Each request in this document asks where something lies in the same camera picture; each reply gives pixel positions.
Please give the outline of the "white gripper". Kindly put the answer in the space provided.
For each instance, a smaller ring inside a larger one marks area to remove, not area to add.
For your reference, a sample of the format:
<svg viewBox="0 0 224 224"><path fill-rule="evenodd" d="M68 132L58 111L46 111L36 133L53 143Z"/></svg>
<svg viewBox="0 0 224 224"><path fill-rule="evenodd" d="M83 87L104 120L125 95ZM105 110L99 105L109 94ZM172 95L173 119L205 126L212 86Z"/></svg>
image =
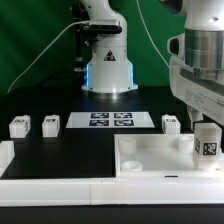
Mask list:
<svg viewBox="0 0 224 224"><path fill-rule="evenodd" d="M211 81L197 77L194 69L183 60L170 58L170 88L173 95L186 103L191 130L196 122L203 120L203 114L224 125L224 72L220 80Z"/></svg>

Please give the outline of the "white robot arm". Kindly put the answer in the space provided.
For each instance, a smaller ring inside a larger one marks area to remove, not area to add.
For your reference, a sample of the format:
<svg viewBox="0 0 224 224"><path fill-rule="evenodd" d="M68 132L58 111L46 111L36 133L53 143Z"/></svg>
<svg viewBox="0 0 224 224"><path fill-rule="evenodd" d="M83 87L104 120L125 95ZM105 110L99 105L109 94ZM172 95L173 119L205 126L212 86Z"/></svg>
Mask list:
<svg viewBox="0 0 224 224"><path fill-rule="evenodd" d="M94 34L83 90L113 98L137 88L127 58L127 23L108 0L80 0ZM158 0L184 15L184 33L168 40L172 94L188 105L193 122L207 116L224 126L224 0Z"/></svg>

